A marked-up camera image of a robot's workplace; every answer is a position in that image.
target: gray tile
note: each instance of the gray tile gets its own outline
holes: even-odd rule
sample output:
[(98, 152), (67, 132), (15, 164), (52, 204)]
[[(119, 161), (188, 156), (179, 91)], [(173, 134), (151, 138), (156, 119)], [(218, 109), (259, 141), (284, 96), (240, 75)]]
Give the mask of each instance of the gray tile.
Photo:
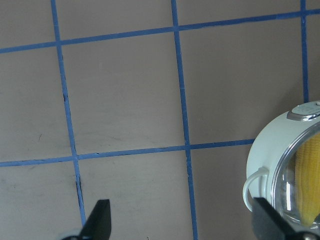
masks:
[(306, 9), (320, 9), (319, 0), (306, 0)]
[(300, 19), (180, 33), (192, 144), (255, 138), (303, 102)]
[(111, 240), (192, 240), (183, 151), (81, 160), (86, 215), (110, 199)]
[(192, 150), (199, 240), (256, 239), (242, 199), (250, 146)]
[(184, 145), (172, 33), (63, 47), (78, 154)]
[(309, 100), (320, 100), (320, 16), (307, 17)]
[(57, 239), (81, 229), (72, 162), (0, 168), (1, 238)]
[(299, 0), (177, 0), (180, 25), (282, 14), (300, 10)]
[(55, 40), (50, 1), (2, 0), (0, 48)]
[(0, 54), (0, 162), (70, 156), (56, 48)]
[(58, 0), (56, 4), (62, 39), (170, 27), (173, 24), (170, 0)]

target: glass lid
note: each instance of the glass lid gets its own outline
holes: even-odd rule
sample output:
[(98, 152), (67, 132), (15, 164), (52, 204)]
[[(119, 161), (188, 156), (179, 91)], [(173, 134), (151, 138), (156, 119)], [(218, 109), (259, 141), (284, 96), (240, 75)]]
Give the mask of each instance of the glass lid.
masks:
[(303, 132), (282, 155), (271, 202), (296, 231), (320, 235), (320, 124)]

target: white ceramic pot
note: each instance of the white ceramic pot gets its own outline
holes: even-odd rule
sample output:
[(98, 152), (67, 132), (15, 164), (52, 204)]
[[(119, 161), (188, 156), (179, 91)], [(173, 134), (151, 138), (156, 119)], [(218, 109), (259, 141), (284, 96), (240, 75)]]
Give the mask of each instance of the white ceramic pot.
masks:
[(287, 171), (297, 149), (320, 132), (320, 102), (313, 101), (293, 108), (271, 121), (255, 139), (247, 159), (247, 180), (243, 186), (243, 200), (252, 210), (248, 192), (264, 197), (281, 214), (290, 210), (290, 184)]

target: corn cob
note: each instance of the corn cob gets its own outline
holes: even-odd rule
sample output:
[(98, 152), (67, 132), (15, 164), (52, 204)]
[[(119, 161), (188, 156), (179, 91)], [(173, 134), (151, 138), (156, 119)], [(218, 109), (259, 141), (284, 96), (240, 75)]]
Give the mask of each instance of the corn cob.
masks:
[(301, 224), (310, 227), (320, 214), (320, 134), (295, 154), (295, 198)]

